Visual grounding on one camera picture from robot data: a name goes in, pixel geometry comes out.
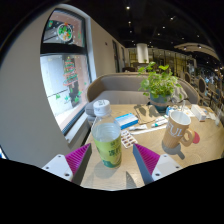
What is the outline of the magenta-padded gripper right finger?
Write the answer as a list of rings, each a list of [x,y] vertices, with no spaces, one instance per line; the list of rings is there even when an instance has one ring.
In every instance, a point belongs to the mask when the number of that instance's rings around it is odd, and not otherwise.
[[[145,185],[182,169],[168,154],[159,155],[139,144],[133,145],[133,155]]]

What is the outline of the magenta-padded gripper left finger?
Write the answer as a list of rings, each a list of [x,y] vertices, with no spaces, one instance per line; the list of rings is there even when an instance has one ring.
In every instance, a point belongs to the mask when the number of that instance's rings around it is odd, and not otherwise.
[[[73,182],[76,185],[80,185],[91,154],[91,144],[87,144],[67,155],[56,155],[52,160],[44,165],[42,169]]]

